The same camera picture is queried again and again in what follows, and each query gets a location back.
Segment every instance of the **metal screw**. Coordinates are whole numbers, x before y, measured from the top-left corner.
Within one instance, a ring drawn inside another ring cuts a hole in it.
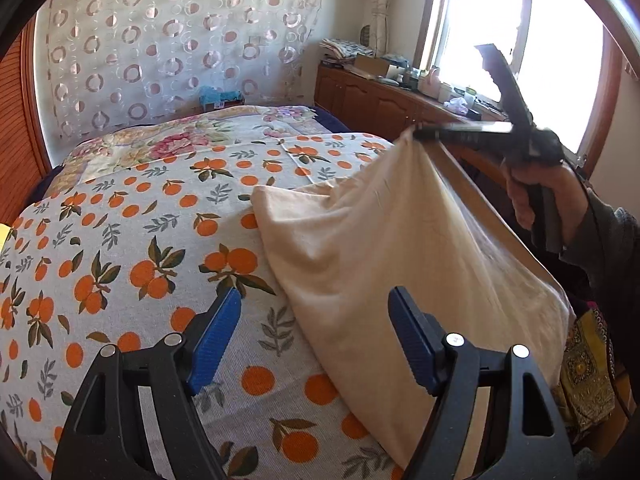
[[[449,343],[451,346],[462,346],[465,343],[465,338],[463,338],[460,334],[448,334],[447,343]]]
[[[529,357],[529,349],[524,345],[516,345],[513,347],[513,354],[520,359]]]
[[[100,355],[102,357],[111,357],[116,353],[116,347],[113,345],[106,345],[100,349]]]
[[[164,338],[164,344],[167,346],[178,346],[182,342],[182,336],[180,334],[169,334]]]

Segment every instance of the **gray sleeve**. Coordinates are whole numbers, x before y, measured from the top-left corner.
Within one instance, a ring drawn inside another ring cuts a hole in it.
[[[589,198],[591,207],[561,260],[587,273],[616,357],[640,400],[640,226],[627,211],[614,210],[591,191]]]

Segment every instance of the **wooden headboard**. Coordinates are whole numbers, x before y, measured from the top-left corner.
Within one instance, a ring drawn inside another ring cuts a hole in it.
[[[33,20],[0,61],[0,223],[11,224],[51,170],[33,90]]]

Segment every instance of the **window frame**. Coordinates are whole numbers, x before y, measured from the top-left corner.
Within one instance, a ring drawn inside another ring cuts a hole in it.
[[[446,37],[448,0],[426,0],[418,43],[414,55],[414,66],[421,69],[437,64],[444,50],[443,38]],[[518,37],[514,46],[511,69],[517,74],[522,66],[524,49],[527,42],[532,0],[523,0],[522,24],[518,28]],[[590,176],[602,152],[604,142],[611,125],[615,110],[620,76],[622,72],[622,52],[603,26],[605,43],[602,51],[600,79],[596,91],[588,126],[582,136],[582,142],[575,154],[576,160],[583,165],[584,172]],[[479,95],[484,101],[499,107],[498,103]]]

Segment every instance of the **folded cloth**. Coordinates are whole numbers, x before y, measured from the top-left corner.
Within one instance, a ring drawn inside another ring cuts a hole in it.
[[[363,56],[373,56],[374,54],[372,48],[346,40],[330,40],[326,38],[320,42],[320,47],[327,49],[338,60],[352,59],[358,54]]]
[[[350,178],[259,186],[252,203],[268,261],[320,364],[400,466],[434,399],[415,383],[389,321],[393,286],[480,348],[525,344],[558,383],[570,304],[441,145],[404,134]],[[459,476],[473,471],[487,399],[481,390]]]

